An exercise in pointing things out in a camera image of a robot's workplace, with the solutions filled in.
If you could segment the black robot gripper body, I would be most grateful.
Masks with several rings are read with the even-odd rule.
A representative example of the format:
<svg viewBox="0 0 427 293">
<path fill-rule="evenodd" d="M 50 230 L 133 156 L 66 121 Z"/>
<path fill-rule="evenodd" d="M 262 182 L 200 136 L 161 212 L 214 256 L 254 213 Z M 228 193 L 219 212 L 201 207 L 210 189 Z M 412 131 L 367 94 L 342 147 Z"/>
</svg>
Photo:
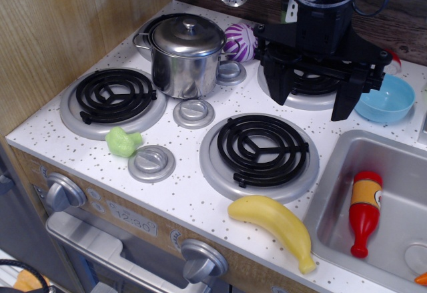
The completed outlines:
<svg viewBox="0 0 427 293">
<path fill-rule="evenodd" d="M 352 26 L 355 0 L 296 0 L 297 20 L 287 24 L 264 24 L 254 29 L 258 39 L 256 59 L 290 62 L 297 74 L 326 77 L 338 90 L 351 79 L 364 82 L 362 93 L 378 90 L 384 68 L 392 56 L 362 39 Z"/>
</svg>

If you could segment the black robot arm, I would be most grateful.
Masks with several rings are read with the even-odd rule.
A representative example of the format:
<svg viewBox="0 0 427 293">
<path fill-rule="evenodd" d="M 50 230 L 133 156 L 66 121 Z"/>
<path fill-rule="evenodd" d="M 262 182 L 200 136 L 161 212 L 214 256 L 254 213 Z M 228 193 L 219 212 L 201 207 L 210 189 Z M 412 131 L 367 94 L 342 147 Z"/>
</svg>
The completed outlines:
<svg viewBox="0 0 427 293">
<path fill-rule="evenodd" d="M 355 0 L 295 0 L 297 20 L 259 25 L 255 58 L 264 69 L 270 97 L 283 105 L 294 88 L 296 71 L 340 82 L 331 120 L 348 118 L 363 93 L 380 89 L 391 53 L 361 38 L 352 15 L 365 13 Z M 389 0 L 383 0 L 387 6 Z"/>
</svg>

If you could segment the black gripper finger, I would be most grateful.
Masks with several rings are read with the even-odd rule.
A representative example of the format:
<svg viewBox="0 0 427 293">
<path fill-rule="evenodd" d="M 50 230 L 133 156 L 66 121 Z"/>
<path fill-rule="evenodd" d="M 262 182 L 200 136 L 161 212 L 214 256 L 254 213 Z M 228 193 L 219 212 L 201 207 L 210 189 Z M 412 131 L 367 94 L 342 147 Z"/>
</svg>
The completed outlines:
<svg viewBox="0 0 427 293">
<path fill-rule="evenodd" d="M 363 86 L 364 82 L 358 79 L 343 81 L 340 84 L 332 111 L 332 121 L 342 121 L 349 117 L 362 94 Z"/>
<path fill-rule="evenodd" d="M 264 58 L 264 76 L 270 97 L 279 105 L 285 104 L 294 88 L 294 68 L 290 62 Z"/>
</svg>

